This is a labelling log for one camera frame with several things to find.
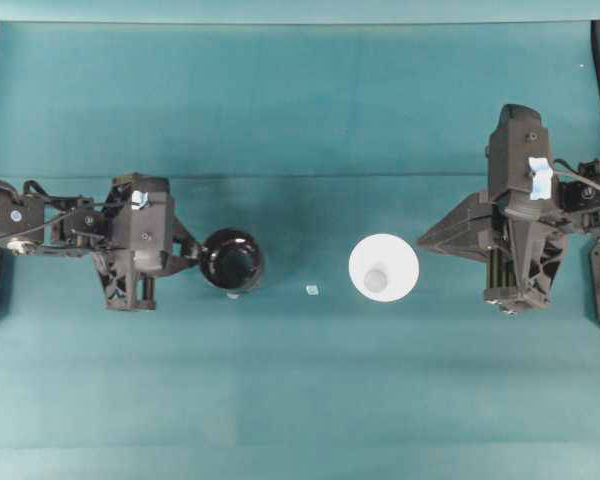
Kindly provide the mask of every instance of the small object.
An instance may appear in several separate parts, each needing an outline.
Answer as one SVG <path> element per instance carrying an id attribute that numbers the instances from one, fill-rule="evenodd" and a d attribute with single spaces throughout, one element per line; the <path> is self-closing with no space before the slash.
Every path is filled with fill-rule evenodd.
<path id="1" fill-rule="evenodd" d="M 131 210 L 140 210 L 149 203 L 149 194 L 134 190 L 131 194 Z"/>
<path id="2" fill-rule="evenodd" d="M 415 287 L 420 267 L 413 248 L 402 238 L 378 233 L 362 239 L 349 257 L 349 276 L 365 297 L 394 302 Z"/>
<path id="3" fill-rule="evenodd" d="M 12 210 L 10 217 L 11 220 L 16 223 L 22 221 L 22 213 L 20 213 L 18 210 Z"/>
<path id="4" fill-rule="evenodd" d="M 7 249 L 11 250 L 14 255 L 26 255 L 29 251 L 35 250 L 35 243 L 28 240 L 11 240 L 7 243 Z"/>

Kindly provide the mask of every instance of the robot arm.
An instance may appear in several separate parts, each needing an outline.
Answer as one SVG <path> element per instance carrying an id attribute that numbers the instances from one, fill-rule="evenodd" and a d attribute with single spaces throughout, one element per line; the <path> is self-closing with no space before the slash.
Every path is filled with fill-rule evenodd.
<path id="1" fill-rule="evenodd" d="M 45 220 L 45 212 L 57 214 Z M 45 229 L 51 228 L 45 242 Z M 214 286 L 257 285 L 263 259 L 254 239 L 221 230 L 199 244 L 175 216 L 169 180 L 133 173 L 113 179 L 107 199 L 57 197 L 35 181 L 23 192 L 0 181 L 0 250 L 15 255 L 91 254 L 113 310 L 153 310 L 159 277 L 199 265 Z"/>
<path id="2" fill-rule="evenodd" d="M 567 234 L 600 235 L 600 161 L 575 171 L 554 160 L 540 115 L 521 105 L 503 107 L 486 156 L 487 189 L 467 197 L 418 244 L 484 262 L 483 298 L 503 312 L 546 308 Z M 557 170 L 558 162 L 569 170 Z"/>

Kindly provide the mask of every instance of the teal backdrop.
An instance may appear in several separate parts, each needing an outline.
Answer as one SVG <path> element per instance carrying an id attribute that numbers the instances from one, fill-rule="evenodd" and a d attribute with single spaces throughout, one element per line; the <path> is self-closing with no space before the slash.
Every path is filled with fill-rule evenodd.
<path id="1" fill-rule="evenodd" d="M 7 258 L 0 479 L 600 479 L 587 238 L 515 318 L 478 263 L 417 250 L 391 304 L 347 271 L 363 237 L 415 245 L 485 186 L 506 102 L 600 158 L 589 29 L 1 24 L 1 178 L 102 198 L 168 175 L 198 239 L 244 228 L 268 270 L 237 300 L 163 279 L 124 314 L 89 258 Z"/>
<path id="2" fill-rule="evenodd" d="M 413 24 L 600 19 L 600 0 L 0 0 L 0 20 L 196 24 Z"/>

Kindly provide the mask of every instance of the cable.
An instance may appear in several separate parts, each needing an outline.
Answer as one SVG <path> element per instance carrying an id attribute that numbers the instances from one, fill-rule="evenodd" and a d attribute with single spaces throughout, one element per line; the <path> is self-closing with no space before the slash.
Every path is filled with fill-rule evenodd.
<path id="1" fill-rule="evenodd" d="M 4 235 L 0 235 L 0 241 L 5 240 L 7 238 L 19 237 L 21 235 L 28 235 L 30 233 L 37 232 L 38 230 L 42 230 L 42 229 L 50 227 L 51 225 L 54 225 L 58 222 L 61 222 L 65 218 L 68 218 L 71 215 L 75 215 L 76 213 L 78 213 L 78 210 L 70 210 L 68 212 L 56 215 L 52 219 L 47 220 L 46 222 L 43 222 L 40 225 L 36 225 L 35 227 L 30 227 L 30 228 L 26 228 L 24 230 L 20 230 L 18 232 L 6 233 Z"/>
<path id="2" fill-rule="evenodd" d="M 11 198 L 15 203 L 20 204 L 20 195 L 18 194 L 18 190 L 11 185 L 10 183 L 4 182 L 0 180 L 0 190 L 5 190 L 11 194 Z"/>
<path id="3" fill-rule="evenodd" d="M 70 201 L 76 200 L 78 198 L 81 198 L 81 197 L 58 197 L 56 195 L 49 195 L 47 193 L 47 191 L 44 188 L 42 188 L 42 185 L 40 185 L 35 180 L 27 180 L 26 182 L 24 182 L 24 185 L 22 186 L 22 194 L 25 196 L 40 198 L 44 201 L 45 204 L 51 205 L 56 210 L 62 210 L 62 208 L 58 206 L 59 204 L 61 204 L 61 202 L 70 202 Z"/>
<path id="4" fill-rule="evenodd" d="M 84 206 L 88 206 L 88 207 L 122 207 L 127 204 L 128 204 L 128 202 L 114 202 L 114 203 L 100 202 L 100 203 L 89 203 Z M 78 213 L 82 209 L 81 207 L 82 206 L 73 208 L 72 210 L 69 210 L 68 212 L 60 213 L 60 214 L 56 215 L 55 217 L 47 220 L 46 222 L 36 225 L 35 227 L 30 227 L 30 228 L 26 228 L 24 230 L 20 230 L 17 232 L 5 233 L 4 235 L 0 235 L 0 242 L 7 238 L 19 237 L 21 235 L 28 235 L 30 233 L 37 232 L 38 230 L 43 230 L 47 227 L 55 225 L 56 223 L 61 222 L 62 220 L 69 218 L 70 216 Z"/>
<path id="5" fill-rule="evenodd" d="M 565 167 L 567 170 L 569 170 L 571 173 L 575 173 L 576 175 L 578 174 L 578 171 L 575 168 L 573 168 L 571 165 L 569 165 L 569 162 L 567 162 L 566 160 L 563 160 L 562 158 L 556 158 L 553 161 L 554 161 L 554 163 L 559 163 L 560 165 Z"/>
<path id="6" fill-rule="evenodd" d="M 561 160 L 561 159 L 558 158 L 555 160 L 555 162 L 551 162 L 551 167 L 554 169 L 556 175 L 573 178 L 574 180 L 578 180 L 579 182 L 584 183 L 585 185 L 589 185 L 591 188 L 594 188 L 600 192 L 600 184 L 594 182 L 593 180 L 589 180 L 587 177 L 583 177 L 582 175 L 575 173 L 574 171 L 572 171 L 573 169 L 570 166 L 568 166 L 569 164 L 567 162 L 565 162 L 564 160 L 561 160 L 560 162 L 558 162 L 558 160 Z M 556 163 L 560 163 L 561 165 L 563 165 L 564 163 L 567 163 L 567 168 L 569 168 L 570 171 L 565 172 L 565 171 L 556 170 L 555 169 Z"/>

